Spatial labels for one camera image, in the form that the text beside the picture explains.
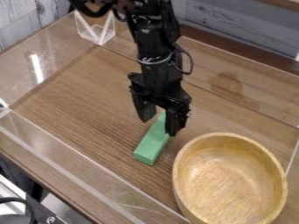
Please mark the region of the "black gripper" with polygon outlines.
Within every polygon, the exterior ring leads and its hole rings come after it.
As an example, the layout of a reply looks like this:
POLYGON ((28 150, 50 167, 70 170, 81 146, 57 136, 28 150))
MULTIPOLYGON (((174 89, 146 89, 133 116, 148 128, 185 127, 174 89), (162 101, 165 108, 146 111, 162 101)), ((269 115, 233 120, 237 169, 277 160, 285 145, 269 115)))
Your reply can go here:
POLYGON ((146 123, 156 115, 156 107, 165 109, 165 133, 174 137, 185 127, 192 98, 182 89, 182 61, 169 59, 138 61, 140 73, 130 73, 129 91, 140 120, 146 123))

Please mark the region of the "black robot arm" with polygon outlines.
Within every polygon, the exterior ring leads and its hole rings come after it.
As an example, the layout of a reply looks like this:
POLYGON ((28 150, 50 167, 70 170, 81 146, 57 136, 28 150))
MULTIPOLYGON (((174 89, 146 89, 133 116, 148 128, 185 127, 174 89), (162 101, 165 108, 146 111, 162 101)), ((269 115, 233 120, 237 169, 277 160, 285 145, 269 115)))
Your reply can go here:
POLYGON ((69 0, 73 8, 90 18, 112 13, 126 24, 136 44, 140 73, 130 73, 129 91, 137 116, 148 122, 156 109, 165 111, 164 131, 174 136, 185 127, 192 98, 182 90, 182 69, 189 53, 177 45, 180 24, 172 0, 69 0))

